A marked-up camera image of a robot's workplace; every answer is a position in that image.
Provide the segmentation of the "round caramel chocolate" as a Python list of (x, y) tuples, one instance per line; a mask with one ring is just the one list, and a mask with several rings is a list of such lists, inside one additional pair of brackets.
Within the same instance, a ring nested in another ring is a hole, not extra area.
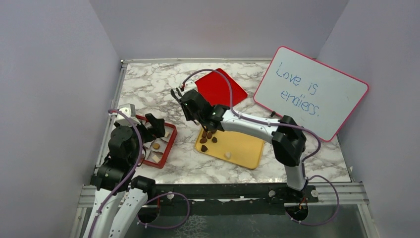
[(160, 149), (160, 144), (159, 143), (153, 143), (152, 148), (155, 149), (155, 150), (159, 150)]

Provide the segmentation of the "red box lid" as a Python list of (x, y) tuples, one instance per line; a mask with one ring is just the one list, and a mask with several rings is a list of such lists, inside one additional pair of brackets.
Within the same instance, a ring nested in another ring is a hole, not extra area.
[(212, 105), (235, 106), (248, 96), (246, 91), (221, 68), (195, 81), (198, 92)]

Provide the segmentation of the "white chocolate bar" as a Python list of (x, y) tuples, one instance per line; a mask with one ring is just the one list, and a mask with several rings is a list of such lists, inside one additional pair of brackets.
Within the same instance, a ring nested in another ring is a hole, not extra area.
[(152, 156), (152, 160), (153, 160), (155, 163), (159, 164), (159, 163), (160, 163), (160, 161), (161, 161), (161, 157), (159, 157), (159, 156), (157, 156), (157, 155), (153, 155), (153, 156)]

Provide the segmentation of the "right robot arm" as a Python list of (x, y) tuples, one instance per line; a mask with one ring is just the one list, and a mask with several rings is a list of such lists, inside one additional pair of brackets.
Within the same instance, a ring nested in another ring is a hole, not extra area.
[(305, 196), (307, 182), (301, 156), (307, 139), (291, 117), (264, 119), (233, 113), (228, 106), (212, 106), (194, 89), (184, 94), (179, 89), (172, 89), (170, 94), (181, 106), (186, 120), (199, 123), (205, 131), (238, 132), (270, 143), (276, 160), (284, 165), (286, 171), (287, 198), (297, 202)]

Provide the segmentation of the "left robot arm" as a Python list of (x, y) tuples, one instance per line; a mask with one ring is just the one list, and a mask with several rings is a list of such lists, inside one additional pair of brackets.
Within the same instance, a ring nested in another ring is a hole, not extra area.
[(96, 191), (85, 238), (125, 237), (141, 207), (155, 199), (155, 180), (135, 177), (134, 172), (141, 163), (144, 143), (165, 136), (164, 119), (152, 114), (145, 117), (149, 127), (135, 114), (117, 112), (108, 155), (91, 179)]

